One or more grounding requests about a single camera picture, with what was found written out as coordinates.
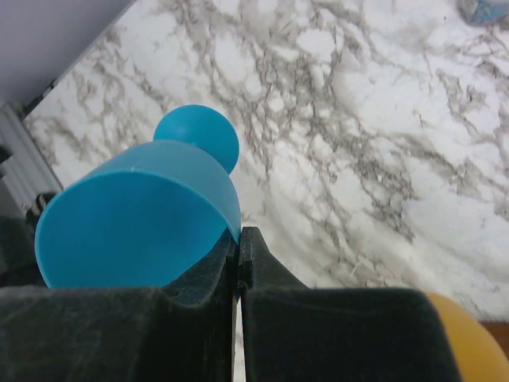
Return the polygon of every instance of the blue object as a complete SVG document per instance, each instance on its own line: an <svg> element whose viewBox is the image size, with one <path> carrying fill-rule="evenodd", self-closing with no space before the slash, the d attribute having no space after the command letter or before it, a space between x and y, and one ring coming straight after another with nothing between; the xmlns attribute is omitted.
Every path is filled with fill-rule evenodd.
<svg viewBox="0 0 509 382"><path fill-rule="evenodd" d="M488 25L509 13L507 0L461 0L459 7L471 25Z"/></svg>
<svg viewBox="0 0 509 382"><path fill-rule="evenodd" d="M239 140L235 129L223 115L201 105L178 107L157 125L153 140L186 142L209 153L231 173L239 159Z"/></svg>
<svg viewBox="0 0 509 382"><path fill-rule="evenodd" d="M191 115L192 108L185 107L185 115ZM231 131L224 121L212 119L200 137L195 123L203 119L191 118L187 124L185 115L179 119L179 134L188 126L194 142L207 143L204 137L213 136L218 142L212 148L219 146L224 134L230 141L233 134L238 155L229 123ZM167 137L172 130L168 121ZM216 134L214 121L220 123ZM224 229L238 242L239 199L224 168L227 164L233 169L233 155L220 157L229 161L220 164L197 146L162 139L132 147L53 198L35 237L37 263L46 284L163 287L202 259Z"/></svg>

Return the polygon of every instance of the black plastic jaw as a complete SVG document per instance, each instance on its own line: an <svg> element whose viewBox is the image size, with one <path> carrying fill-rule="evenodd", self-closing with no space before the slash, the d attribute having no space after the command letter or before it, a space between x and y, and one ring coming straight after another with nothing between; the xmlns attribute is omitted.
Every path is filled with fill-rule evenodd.
<svg viewBox="0 0 509 382"><path fill-rule="evenodd" d="M257 228L240 241L247 380L460 382L425 295L404 289L310 290Z"/></svg>
<svg viewBox="0 0 509 382"><path fill-rule="evenodd" d="M0 289L0 380L231 381L238 246L167 287Z"/></svg>

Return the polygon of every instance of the orange object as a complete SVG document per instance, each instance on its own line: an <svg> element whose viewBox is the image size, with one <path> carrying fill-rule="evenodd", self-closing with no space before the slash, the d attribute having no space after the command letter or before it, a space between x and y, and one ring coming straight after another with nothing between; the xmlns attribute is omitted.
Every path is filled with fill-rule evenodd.
<svg viewBox="0 0 509 382"><path fill-rule="evenodd" d="M438 310L464 382L509 382L509 361L491 334L453 300L426 294Z"/></svg>

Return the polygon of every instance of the white marble surface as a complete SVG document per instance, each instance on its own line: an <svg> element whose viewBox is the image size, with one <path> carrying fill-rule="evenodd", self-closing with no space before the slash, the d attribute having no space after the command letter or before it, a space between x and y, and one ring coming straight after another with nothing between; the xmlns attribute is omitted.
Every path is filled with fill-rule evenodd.
<svg viewBox="0 0 509 382"><path fill-rule="evenodd" d="M243 223L307 285L509 320L508 45L453 0L139 0L26 122L68 185L174 107L214 107Z"/></svg>

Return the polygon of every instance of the gray object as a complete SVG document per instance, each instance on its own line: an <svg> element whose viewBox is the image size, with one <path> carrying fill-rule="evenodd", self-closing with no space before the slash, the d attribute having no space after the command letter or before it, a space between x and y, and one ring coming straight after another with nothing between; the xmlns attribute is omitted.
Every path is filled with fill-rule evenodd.
<svg viewBox="0 0 509 382"><path fill-rule="evenodd" d="M0 380L231 382L238 258L226 231L164 288L0 288Z"/></svg>
<svg viewBox="0 0 509 382"><path fill-rule="evenodd" d="M3 153L0 164L1 214L21 215L24 212L22 206L30 206L38 193L62 190L56 175L9 103L0 105L0 146Z"/></svg>
<svg viewBox="0 0 509 382"><path fill-rule="evenodd" d="M0 215L0 287L44 286L33 250L33 231L22 218Z"/></svg>

